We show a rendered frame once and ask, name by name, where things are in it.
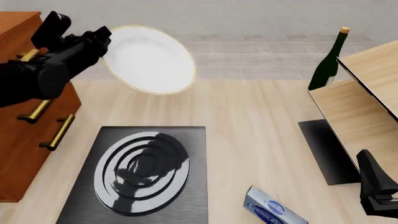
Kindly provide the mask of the dark green wine bottle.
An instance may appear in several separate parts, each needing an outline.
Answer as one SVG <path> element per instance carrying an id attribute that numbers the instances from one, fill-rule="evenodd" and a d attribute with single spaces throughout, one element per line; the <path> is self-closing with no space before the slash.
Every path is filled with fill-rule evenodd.
<path id="1" fill-rule="evenodd" d="M 327 56 L 316 67 L 313 77 L 309 83 L 308 91 L 312 91 L 329 85 L 335 79 L 338 71 L 337 57 L 339 57 L 343 44 L 350 31 L 349 27 L 342 27 L 338 33 L 335 43 Z"/>

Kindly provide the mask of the blue cream cheese box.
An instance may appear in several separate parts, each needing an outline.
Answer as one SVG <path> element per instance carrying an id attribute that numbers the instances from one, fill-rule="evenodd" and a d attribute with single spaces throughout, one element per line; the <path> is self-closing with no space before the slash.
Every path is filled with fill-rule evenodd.
<path id="1" fill-rule="evenodd" d="M 253 185 L 246 193 L 243 207 L 266 224 L 308 224 L 307 220 Z"/>

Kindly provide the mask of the white plate with gold rim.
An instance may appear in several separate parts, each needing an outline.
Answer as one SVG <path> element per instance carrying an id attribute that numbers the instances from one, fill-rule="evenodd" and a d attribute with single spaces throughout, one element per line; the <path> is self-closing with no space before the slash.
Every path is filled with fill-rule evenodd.
<path id="1" fill-rule="evenodd" d="M 153 95 L 174 95 L 197 79 L 191 52 L 179 40 L 153 27 L 128 25 L 111 30 L 111 43 L 101 58 L 123 84 Z"/>

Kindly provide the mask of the pale wooden shelf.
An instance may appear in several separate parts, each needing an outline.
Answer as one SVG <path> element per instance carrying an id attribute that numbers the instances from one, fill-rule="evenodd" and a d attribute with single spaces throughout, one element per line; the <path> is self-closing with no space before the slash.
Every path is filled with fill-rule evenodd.
<path id="1" fill-rule="evenodd" d="M 337 62 L 351 78 L 310 91 L 323 119 L 299 123 L 324 179 L 358 183 L 365 149 L 398 182 L 398 40 Z"/>

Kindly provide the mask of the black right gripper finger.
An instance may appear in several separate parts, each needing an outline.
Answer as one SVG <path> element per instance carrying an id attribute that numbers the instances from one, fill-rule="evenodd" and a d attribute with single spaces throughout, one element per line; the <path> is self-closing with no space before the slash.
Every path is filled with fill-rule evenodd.
<path id="1" fill-rule="evenodd" d="M 356 158 L 361 176 L 360 198 L 393 195 L 393 179 L 385 173 L 373 155 L 363 149 Z"/>

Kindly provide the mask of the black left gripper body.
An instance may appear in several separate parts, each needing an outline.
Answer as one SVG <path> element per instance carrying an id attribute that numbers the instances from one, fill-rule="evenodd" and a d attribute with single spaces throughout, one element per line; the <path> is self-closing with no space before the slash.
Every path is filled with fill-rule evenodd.
<path id="1" fill-rule="evenodd" d="M 66 36 L 66 40 L 83 42 L 85 49 L 89 49 L 90 52 L 95 53 L 98 57 L 103 57 L 107 53 L 108 46 L 111 43 L 110 37 L 107 39 L 98 39 L 96 31 L 86 31 L 81 36 L 70 34 Z"/>

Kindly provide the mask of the red-brown wooden cabinet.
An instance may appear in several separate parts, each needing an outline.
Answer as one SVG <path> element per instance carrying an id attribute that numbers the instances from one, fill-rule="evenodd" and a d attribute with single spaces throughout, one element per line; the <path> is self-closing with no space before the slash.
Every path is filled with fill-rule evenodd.
<path id="1" fill-rule="evenodd" d="M 30 38 L 41 25 L 39 12 L 0 12 L 0 63 L 32 50 Z M 49 142 L 61 126 L 58 118 L 74 114 L 81 101 L 72 83 L 55 99 L 35 124 L 17 120 L 30 114 L 42 100 L 29 100 L 0 108 L 0 203 L 20 201 L 50 154 Z"/>

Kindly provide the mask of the flat black stove plate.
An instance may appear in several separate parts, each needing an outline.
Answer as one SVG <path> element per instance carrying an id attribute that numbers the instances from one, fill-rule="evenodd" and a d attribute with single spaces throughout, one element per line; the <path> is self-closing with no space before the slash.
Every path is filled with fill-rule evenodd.
<path id="1" fill-rule="evenodd" d="M 207 224 L 201 126 L 104 126 L 56 224 Z"/>

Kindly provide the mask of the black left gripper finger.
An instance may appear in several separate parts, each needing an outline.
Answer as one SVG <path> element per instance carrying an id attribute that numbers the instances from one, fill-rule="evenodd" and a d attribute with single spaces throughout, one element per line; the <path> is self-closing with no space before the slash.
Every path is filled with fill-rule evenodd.
<path id="1" fill-rule="evenodd" d="M 100 27 L 96 31 L 96 37 L 98 39 L 107 39 L 110 36 L 111 36 L 111 31 L 106 26 Z"/>

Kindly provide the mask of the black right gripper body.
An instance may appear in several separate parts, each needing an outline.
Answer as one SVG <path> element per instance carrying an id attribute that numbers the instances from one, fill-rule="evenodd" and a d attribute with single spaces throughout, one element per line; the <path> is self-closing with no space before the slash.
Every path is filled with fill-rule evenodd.
<path id="1" fill-rule="evenodd" d="M 367 216 L 398 218 L 398 198 L 391 195 L 360 195 L 361 205 Z"/>

